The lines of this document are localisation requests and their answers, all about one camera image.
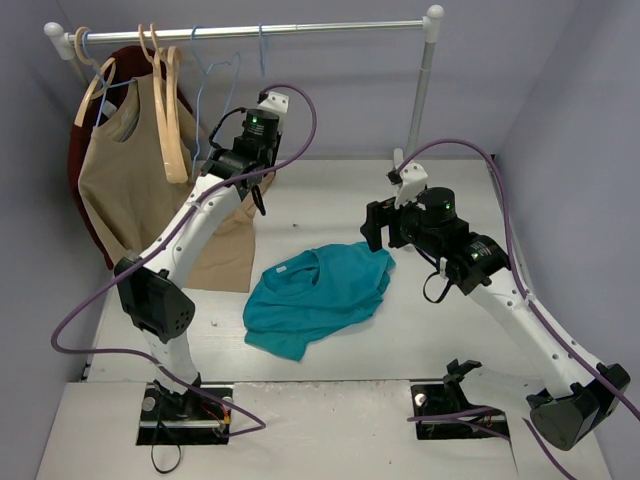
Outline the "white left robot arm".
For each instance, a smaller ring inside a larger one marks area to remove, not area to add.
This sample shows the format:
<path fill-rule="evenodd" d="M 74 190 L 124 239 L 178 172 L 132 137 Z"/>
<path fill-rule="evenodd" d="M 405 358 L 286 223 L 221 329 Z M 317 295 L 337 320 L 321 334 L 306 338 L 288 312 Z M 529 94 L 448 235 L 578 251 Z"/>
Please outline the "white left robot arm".
<path fill-rule="evenodd" d="M 175 418 L 191 418 L 199 409 L 200 395 L 189 385 L 200 384 L 190 354 L 187 329 L 195 316 L 195 304 L 183 292 L 189 273 L 221 223 L 248 194 L 255 197 L 260 176 L 201 195 L 219 182 L 274 165 L 288 101 L 270 94 L 257 107 L 239 108 L 245 115 L 243 131 L 230 149 L 213 143 L 193 190 L 161 234 L 168 244 L 154 259 L 117 285 L 123 311 L 142 331 L 151 355 L 174 376 L 156 374 L 156 383 L 167 392 L 164 408 Z"/>

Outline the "teal t shirt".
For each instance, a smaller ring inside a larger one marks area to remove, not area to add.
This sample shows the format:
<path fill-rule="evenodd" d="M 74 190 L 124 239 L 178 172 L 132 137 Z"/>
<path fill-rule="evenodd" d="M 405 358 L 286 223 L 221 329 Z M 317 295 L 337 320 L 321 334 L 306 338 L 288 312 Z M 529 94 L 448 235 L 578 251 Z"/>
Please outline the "teal t shirt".
<path fill-rule="evenodd" d="M 265 270 L 243 311 L 245 343 L 299 362 L 309 344 L 368 321 L 395 261 L 364 242 L 308 249 Z"/>

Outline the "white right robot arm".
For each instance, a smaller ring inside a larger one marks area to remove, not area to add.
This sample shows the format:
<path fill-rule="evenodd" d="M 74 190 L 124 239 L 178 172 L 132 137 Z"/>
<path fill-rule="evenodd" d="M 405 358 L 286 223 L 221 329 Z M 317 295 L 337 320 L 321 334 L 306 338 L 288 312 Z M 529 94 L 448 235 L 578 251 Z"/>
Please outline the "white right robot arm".
<path fill-rule="evenodd" d="M 627 371 L 581 347 L 517 283 L 500 245 L 458 217 L 452 190 L 426 188 L 407 204 L 396 198 L 369 203 L 360 231 L 371 251 L 381 249 L 384 228 L 390 247 L 413 246 L 449 287 L 489 313 L 536 367 L 543 384 L 526 401 L 547 442 L 569 451 L 614 412 L 630 383 Z"/>

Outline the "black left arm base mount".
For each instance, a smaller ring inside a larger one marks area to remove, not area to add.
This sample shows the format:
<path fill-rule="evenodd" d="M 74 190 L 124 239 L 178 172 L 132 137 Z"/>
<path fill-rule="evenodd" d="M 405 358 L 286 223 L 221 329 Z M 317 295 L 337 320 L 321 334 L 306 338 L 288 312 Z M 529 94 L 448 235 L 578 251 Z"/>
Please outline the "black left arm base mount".
<path fill-rule="evenodd" d="M 227 445 L 230 410 L 192 391 L 184 396 L 147 383 L 141 402 L 137 446 Z"/>

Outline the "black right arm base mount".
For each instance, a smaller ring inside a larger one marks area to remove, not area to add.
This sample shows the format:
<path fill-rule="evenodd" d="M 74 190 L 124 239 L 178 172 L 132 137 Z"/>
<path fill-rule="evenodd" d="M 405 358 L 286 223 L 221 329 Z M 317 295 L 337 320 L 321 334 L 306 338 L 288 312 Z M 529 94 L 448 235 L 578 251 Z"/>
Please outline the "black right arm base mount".
<path fill-rule="evenodd" d="M 510 441 L 506 415 L 498 409 L 471 403 L 462 383 L 469 373 L 478 373 L 482 363 L 451 361 L 440 381 L 410 386 L 414 425 L 419 441 L 481 440 Z"/>

